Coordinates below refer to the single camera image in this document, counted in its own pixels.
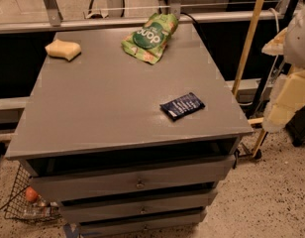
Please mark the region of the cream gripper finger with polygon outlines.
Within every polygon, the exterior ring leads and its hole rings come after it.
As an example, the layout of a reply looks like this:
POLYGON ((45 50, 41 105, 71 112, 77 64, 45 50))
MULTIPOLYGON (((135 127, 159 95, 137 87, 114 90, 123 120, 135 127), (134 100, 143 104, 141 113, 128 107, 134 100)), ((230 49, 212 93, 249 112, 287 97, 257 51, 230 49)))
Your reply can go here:
POLYGON ((286 34, 287 34, 287 29, 284 28, 272 40, 266 43, 261 51, 269 56, 283 55, 286 34))
POLYGON ((262 128, 268 133, 278 132, 304 106, 305 69, 298 68, 289 75, 281 74, 271 89, 262 128))

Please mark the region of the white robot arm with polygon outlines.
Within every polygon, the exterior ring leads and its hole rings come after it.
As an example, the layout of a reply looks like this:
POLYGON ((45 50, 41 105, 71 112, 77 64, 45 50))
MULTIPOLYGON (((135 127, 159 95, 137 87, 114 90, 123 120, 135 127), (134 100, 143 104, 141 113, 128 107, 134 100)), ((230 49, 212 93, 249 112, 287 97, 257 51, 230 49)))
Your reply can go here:
POLYGON ((262 128, 274 133, 305 106, 305 5, 284 30, 263 46, 262 52, 282 55, 293 66, 292 72, 277 78, 264 109, 262 128))

